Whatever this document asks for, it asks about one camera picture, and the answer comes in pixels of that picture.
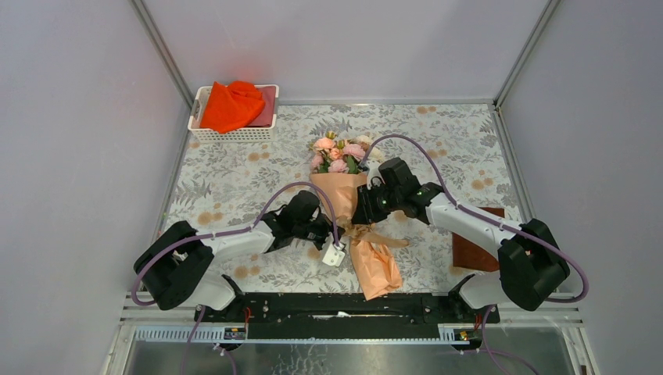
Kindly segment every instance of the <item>green leaf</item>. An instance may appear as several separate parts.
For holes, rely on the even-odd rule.
[[[359,173],[359,170],[357,168],[357,162],[354,161],[354,158],[352,156],[350,156],[348,158],[347,163],[348,163],[348,173],[349,174],[358,174]]]

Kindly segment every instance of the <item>basket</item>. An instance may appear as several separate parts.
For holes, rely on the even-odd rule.
[[[198,89],[195,95],[191,115],[188,119],[187,128],[198,138],[200,143],[236,143],[236,142],[272,142],[276,138],[274,127],[276,126],[276,112],[278,108],[278,86],[276,84],[257,84],[256,88],[265,88],[268,86],[276,87],[276,98],[274,98],[274,115],[269,127],[242,127],[237,130],[221,134],[212,129],[201,129],[200,120],[207,100],[212,93],[212,86],[203,86]]]

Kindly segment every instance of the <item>glass surface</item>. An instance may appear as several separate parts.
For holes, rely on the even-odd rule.
[[[554,328],[488,329],[490,347],[519,355],[540,373],[573,374],[561,332]],[[193,344],[187,374],[232,374],[230,359],[211,344]],[[184,343],[135,341],[126,375],[180,373]],[[487,354],[460,355],[449,345],[267,345],[246,344],[234,350],[240,375],[417,375],[498,374]],[[498,357],[512,374],[532,374],[513,359]]]

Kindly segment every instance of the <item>bouquet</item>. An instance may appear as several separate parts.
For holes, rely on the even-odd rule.
[[[310,145],[315,152],[311,161],[310,179],[329,197],[334,208],[332,220],[352,238],[350,258],[364,297],[369,300],[396,290],[403,279],[389,247],[402,248],[406,240],[383,237],[374,232],[375,225],[354,225],[352,216],[357,209],[357,188],[366,184],[366,174],[359,170],[359,163],[371,145],[366,136],[338,139],[333,132]],[[378,161],[382,153],[373,148],[371,156]],[[321,198],[328,216],[332,216],[327,202]]]

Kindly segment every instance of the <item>floral tablecloth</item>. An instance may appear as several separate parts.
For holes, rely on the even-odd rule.
[[[188,220],[204,234],[252,222],[276,190],[309,180],[307,145],[327,130],[341,138],[407,135],[428,150],[458,198],[504,207],[507,218],[520,219],[487,105],[285,105],[278,109],[273,143],[202,145],[190,137],[162,229]],[[378,147],[387,159],[405,160],[422,183],[435,181],[432,168],[409,143],[389,139]],[[296,192],[286,191],[271,209]],[[403,276],[401,292],[448,291],[470,272],[453,267],[448,230],[395,212],[377,232],[410,241],[409,247],[392,250]],[[208,272],[233,276],[243,291],[360,292],[349,256],[339,268],[320,257],[310,242],[295,240],[278,252],[239,256]]]

